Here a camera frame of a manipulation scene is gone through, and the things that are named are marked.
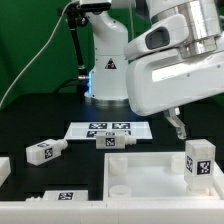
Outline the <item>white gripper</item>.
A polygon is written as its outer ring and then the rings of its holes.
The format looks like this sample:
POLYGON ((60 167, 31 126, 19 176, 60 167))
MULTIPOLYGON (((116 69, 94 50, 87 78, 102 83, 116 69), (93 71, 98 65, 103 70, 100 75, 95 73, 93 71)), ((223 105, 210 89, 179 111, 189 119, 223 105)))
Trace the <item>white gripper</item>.
POLYGON ((224 92, 224 47, 188 59, 177 49, 147 55, 129 64, 126 83, 133 112, 147 116, 166 110, 165 118, 184 140, 177 106, 224 92))

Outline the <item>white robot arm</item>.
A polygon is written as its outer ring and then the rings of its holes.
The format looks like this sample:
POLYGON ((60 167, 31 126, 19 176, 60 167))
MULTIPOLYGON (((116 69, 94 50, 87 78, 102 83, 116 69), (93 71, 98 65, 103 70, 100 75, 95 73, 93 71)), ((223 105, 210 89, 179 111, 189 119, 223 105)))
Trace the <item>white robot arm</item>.
POLYGON ((224 92, 224 30, 218 0, 91 2, 96 9, 87 16, 95 65, 86 100, 101 106, 129 103, 140 116, 162 112, 184 139, 177 108, 224 92), (151 22, 133 40, 128 39, 127 28, 103 10, 129 4, 151 22))

